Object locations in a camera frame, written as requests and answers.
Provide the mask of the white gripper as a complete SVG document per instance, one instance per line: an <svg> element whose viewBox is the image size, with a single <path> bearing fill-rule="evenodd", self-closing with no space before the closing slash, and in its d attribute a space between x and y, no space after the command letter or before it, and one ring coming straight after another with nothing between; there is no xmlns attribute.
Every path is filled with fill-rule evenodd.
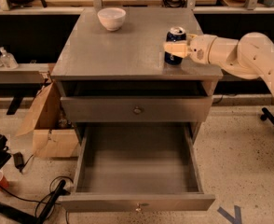
<svg viewBox="0 0 274 224"><path fill-rule="evenodd" d="M189 55L195 63L208 63L212 43L216 38L216 35L187 34L188 45L185 41L165 42L163 48L173 56L185 58Z"/></svg>

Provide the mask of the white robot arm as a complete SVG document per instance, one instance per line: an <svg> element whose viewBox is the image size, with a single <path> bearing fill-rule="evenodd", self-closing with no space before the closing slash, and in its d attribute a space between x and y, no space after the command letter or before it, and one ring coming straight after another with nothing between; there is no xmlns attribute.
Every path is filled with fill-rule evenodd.
<svg viewBox="0 0 274 224"><path fill-rule="evenodd" d="M235 77L261 77L274 97L274 44L261 33L240 40L216 35L189 35L186 41L165 42L164 50L195 63L218 65Z"/></svg>

